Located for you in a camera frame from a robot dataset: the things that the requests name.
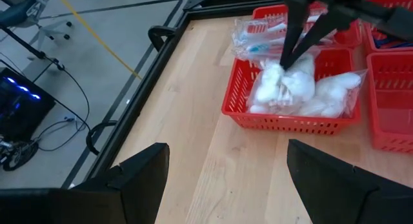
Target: black bracket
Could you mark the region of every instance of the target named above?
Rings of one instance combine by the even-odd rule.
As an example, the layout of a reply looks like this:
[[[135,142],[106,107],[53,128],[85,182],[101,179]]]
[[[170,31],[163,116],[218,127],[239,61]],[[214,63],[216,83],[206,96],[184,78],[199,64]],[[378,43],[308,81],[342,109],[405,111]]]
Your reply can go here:
[[[201,5],[202,2],[206,0],[188,0],[185,4],[185,6],[182,8],[184,11],[190,10],[193,7],[196,7],[198,5]]]
[[[152,26],[148,30],[149,40],[157,51],[160,51],[163,43],[165,43],[162,37],[174,37],[175,33],[176,28],[170,28],[166,26]]]

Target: red plastic basket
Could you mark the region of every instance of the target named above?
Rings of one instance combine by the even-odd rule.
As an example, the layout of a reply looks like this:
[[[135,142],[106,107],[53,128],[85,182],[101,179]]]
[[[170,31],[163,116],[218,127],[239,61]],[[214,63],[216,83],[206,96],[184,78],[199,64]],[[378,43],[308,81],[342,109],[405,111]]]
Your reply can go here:
[[[353,71],[352,51],[322,49],[316,59],[316,80]],[[230,116],[238,125],[262,130],[287,130],[312,134],[336,134],[343,127],[357,123],[360,117],[359,103],[350,118],[323,118],[250,114],[247,97],[260,70],[249,61],[235,59],[222,105],[222,113]]]
[[[253,19],[260,19],[266,17],[279,17],[281,15],[287,16],[287,6],[285,5],[274,5],[274,6],[266,6],[261,8],[256,8],[252,13]],[[315,2],[310,6],[310,11],[318,11],[318,10],[325,10],[320,3]],[[313,23],[307,23],[304,26],[305,30],[311,28]],[[336,40],[335,44],[322,46],[323,48],[355,48],[356,46],[361,44],[361,34],[359,30],[358,21],[354,21],[350,28],[346,31],[340,31],[334,35],[334,39]]]
[[[393,6],[402,6],[407,8],[410,11],[413,11],[413,0],[369,0],[375,3],[379,3],[384,7],[391,8]],[[364,23],[364,46],[366,48],[366,53],[371,54],[375,52],[400,52],[400,51],[407,51],[413,50],[413,47],[397,47],[397,48],[388,48],[388,49],[380,49],[377,48],[374,44],[373,36],[378,39],[386,38],[385,34],[381,34],[377,31],[376,28],[372,27],[370,23]]]
[[[413,52],[367,57],[373,147],[413,154]]]

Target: black metal frame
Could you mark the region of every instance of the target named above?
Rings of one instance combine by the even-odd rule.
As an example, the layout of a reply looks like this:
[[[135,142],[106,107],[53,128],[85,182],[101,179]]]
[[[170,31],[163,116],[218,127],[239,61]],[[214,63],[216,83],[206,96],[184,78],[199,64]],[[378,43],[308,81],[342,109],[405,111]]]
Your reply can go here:
[[[165,26],[150,28],[148,36],[158,54],[85,179],[93,178],[112,166],[189,22],[199,19],[251,15],[256,8],[280,4],[283,4],[283,0],[188,0],[174,28]]]

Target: plastic basket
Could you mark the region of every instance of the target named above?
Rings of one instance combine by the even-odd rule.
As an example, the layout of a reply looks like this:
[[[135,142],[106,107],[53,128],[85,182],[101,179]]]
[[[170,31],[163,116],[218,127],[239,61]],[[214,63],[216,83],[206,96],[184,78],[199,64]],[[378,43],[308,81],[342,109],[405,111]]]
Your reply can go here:
[[[316,59],[316,80],[353,71],[352,51],[322,49]],[[230,116],[238,125],[261,130],[286,130],[311,134],[336,134],[339,130],[359,121],[359,102],[349,118],[277,116],[251,114],[247,111],[247,99],[260,69],[249,61],[235,59],[222,105],[222,113]]]
[[[413,52],[367,57],[373,147],[413,154]]]
[[[266,6],[261,8],[256,8],[252,14],[253,19],[261,19],[266,17],[279,17],[284,15],[287,17],[288,8],[285,5],[274,5]],[[310,12],[320,13],[325,10],[320,3],[313,3],[310,6]],[[361,44],[361,33],[359,30],[359,22],[354,21],[351,23],[350,28],[346,31],[337,32],[334,35],[336,43],[332,45],[321,46],[323,48],[355,48]],[[305,30],[308,30],[312,27],[313,23],[306,23],[304,26]]]
[[[379,3],[384,7],[391,8],[393,6],[402,6],[407,8],[410,11],[413,11],[413,0],[369,0],[375,3]],[[381,34],[378,32],[377,28],[374,28],[370,23],[364,23],[365,27],[364,31],[364,46],[366,49],[367,54],[375,53],[375,52],[400,52],[400,51],[407,51],[413,50],[413,47],[397,47],[397,48],[388,48],[388,49],[380,49],[377,48],[374,44],[373,36],[378,39],[386,38],[385,34]]]

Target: yellow line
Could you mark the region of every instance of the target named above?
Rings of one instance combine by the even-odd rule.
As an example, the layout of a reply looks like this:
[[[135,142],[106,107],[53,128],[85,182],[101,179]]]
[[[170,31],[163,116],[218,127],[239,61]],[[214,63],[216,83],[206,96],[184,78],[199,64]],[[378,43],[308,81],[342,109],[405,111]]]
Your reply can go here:
[[[123,66],[126,67],[135,77],[142,80],[142,77],[138,75],[132,68],[130,68],[121,58],[119,58],[115,52],[113,52],[108,45],[105,44],[104,41],[92,30],[92,28],[86,23],[86,21],[74,10],[74,8],[69,4],[67,0],[61,0],[64,5],[75,15],[76,19],[84,26],[86,29],[97,39],[97,41],[107,50],[110,54],[112,54]]]

